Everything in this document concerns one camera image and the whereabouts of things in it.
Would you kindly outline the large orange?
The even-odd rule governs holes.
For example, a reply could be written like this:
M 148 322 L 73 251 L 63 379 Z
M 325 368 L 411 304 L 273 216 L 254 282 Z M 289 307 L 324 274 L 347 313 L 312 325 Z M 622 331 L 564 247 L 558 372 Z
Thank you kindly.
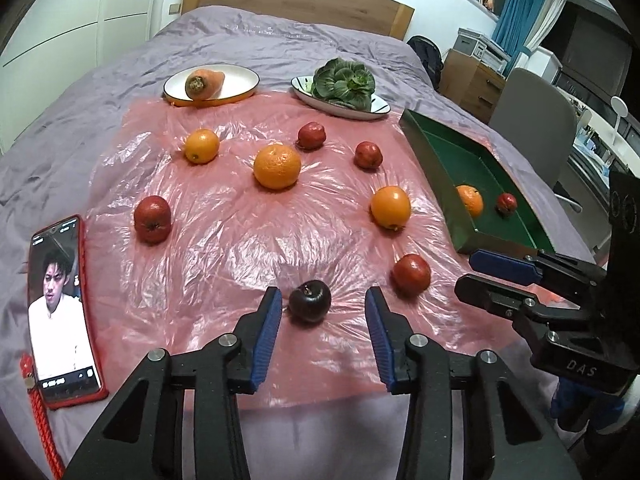
M 457 192 L 469 215 L 474 219 L 478 218 L 484 211 L 484 200 L 480 191 L 472 185 L 462 184 L 457 186 Z
M 253 172 L 257 182 L 273 191 L 294 185 L 302 170 L 299 154 L 287 145 L 270 144 L 254 159 Z

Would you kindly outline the small red apple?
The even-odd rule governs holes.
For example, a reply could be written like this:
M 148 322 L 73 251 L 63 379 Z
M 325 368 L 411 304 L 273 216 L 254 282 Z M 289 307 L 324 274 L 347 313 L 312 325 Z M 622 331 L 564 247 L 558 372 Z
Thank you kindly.
M 362 141 L 356 146 L 354 164 L 363 170 L 377 170 L 382 165 L 383 154 L 373 142 Z
M 326 129 L 318 122 L 308 122 L 297 133 L 297 145 L 305 151 L 322 148 L 326 142 Z

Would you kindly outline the dark purple plum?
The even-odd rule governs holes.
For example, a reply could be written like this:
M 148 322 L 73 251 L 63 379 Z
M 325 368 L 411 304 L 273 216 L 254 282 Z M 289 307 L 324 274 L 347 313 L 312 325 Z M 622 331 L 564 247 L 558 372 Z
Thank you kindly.
M 294 318 L 307 324 L 320 323 L 332 304 L 329 286 L 320 280 L 310 280 L 299 285 L 288 298 L 288 310 Z

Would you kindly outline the small orange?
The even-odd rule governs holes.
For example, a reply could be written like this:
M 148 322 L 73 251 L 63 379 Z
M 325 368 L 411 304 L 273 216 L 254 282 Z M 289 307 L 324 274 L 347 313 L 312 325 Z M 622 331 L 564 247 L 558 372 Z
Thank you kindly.
M 205 165 L 216 158 L 220 140 L 212 130 L 194 130 L 183 144 L 183 155 L 194 165 Z

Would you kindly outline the green rectangular tray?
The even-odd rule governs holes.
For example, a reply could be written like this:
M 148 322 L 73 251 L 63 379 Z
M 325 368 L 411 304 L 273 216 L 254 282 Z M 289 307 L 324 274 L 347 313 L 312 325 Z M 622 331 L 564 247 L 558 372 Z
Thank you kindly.
M 454 249 L 469 255 L 477 249 L 514 258 L 554 252 L 532 206 L 500 162 L 484 146 L 464 134 L 414 110 L 404 110 L 399 125 L 445 217 Z M 457 186 L 480 191 L 484 211 L 476 219 L 466 211 Z M 495 210 L 497 197 L 511 193 L 518 210 L 503 218 Z

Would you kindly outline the red cased smartphone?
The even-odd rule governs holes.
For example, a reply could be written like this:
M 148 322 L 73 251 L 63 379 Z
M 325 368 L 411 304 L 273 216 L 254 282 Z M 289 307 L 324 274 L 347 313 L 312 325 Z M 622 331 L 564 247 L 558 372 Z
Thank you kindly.
M 29 242 L 29 340 L 36 386 L 50 410 L 107 396 L 89 321 L 84 234 L 85 222 L 74 214 Z

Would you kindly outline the white desk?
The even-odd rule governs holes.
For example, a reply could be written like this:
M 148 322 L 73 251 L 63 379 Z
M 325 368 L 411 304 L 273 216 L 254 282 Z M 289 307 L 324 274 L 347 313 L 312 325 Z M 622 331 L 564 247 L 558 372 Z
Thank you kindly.
M 639 177 L 639 152 L 621 133 L 622 137 L 612 144 L 614 125 L 581 100 L 570 94 L 565 97 L 578 117 L 574 149 L 592 167 L 602 185 L 610 187 L 608 177 L 613 170 Z

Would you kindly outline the grey office chair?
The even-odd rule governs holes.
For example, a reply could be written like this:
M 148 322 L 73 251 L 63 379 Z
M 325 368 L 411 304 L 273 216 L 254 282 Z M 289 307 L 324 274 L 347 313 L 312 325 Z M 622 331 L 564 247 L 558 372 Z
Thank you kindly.
M 561 93 L 529 70 L 514 68 L 500 94 L 488 126 L 509 141 L 556 198 L 576 214 L 582 205 L 563 193 L 559 177 L 577 132 L 574 108 Z

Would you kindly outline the white desk lamp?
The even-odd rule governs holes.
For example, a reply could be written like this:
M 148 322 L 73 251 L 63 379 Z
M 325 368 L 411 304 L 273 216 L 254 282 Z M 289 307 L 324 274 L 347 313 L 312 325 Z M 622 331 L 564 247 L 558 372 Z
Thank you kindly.
M 620 128 L 620 122 L 622 119 L 626 118 L 628 115 L 628 107 L 620 96 L 612 96 L 610 105 L 616 116 L 614 122 L 614 134 L 612 137 L 612 144 L 615 144 L 616 141 L 622 137 L 618 132 L 618 129 Z

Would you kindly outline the white printer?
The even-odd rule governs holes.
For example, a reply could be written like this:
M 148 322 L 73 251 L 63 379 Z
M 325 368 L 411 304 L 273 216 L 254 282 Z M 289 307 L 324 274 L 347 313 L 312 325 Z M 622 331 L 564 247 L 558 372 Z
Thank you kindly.
M 511 59 L 510 55 L 494 40 L 487 38 L 481 32 L 463 27 L 458 29 L 454 50 L 476 58 L 500 75 L 504 75 Z

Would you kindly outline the blue curtain right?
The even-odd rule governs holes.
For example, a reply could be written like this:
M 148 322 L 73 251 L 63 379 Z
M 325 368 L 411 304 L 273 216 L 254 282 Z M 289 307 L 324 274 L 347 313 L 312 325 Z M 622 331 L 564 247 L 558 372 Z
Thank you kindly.
M 491 39 L 510 56 L 503 71 L 507 77 L 515 66 L 521 54 L 532 54 L 532 47 L 528 46 L 529 34 L 546 0 L 506 0 L 499 16 L 496 29 Z

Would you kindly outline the green leafy vegetable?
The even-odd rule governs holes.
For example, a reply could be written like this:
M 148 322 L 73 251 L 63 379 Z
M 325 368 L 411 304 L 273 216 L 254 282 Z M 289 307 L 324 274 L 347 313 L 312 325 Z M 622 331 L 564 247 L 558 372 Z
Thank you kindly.
M 316 69 L 310 92 L 321 101 L 368 112 L 375 92 L 375 79 L 364 64 L 334 58 Z

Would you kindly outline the white striped oval plate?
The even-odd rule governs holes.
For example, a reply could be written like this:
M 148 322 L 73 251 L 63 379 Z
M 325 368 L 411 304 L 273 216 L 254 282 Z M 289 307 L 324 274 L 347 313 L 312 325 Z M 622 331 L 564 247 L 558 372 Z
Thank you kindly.
M 360 122 L 373 122 L 390 114 L 390 104 L 377 94 L 372 94 L 370 110 L 351 110 L 350 108 L 322 101 L 311 93 L 311 76 L 297 76 L 291 79 L 294 94 L 305 104 L 321 110 L 323 113 Z

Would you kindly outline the carrot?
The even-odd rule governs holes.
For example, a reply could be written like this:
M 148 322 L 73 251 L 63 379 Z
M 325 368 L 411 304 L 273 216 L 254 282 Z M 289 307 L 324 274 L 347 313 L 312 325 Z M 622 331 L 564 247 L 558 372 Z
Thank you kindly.
M 224 72 L 199 68 L 186 77 L 184 91 L 193 101 L 215 99 L 221 92 L 224 78 Z

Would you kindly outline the white wardrobe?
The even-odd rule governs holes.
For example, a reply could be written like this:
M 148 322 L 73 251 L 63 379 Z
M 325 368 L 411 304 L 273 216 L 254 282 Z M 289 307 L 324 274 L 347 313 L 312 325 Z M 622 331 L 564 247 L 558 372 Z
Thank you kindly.
M 1 52 L 1 151 L 71 84 L 151 36 L 153 0 L 35 0 Z

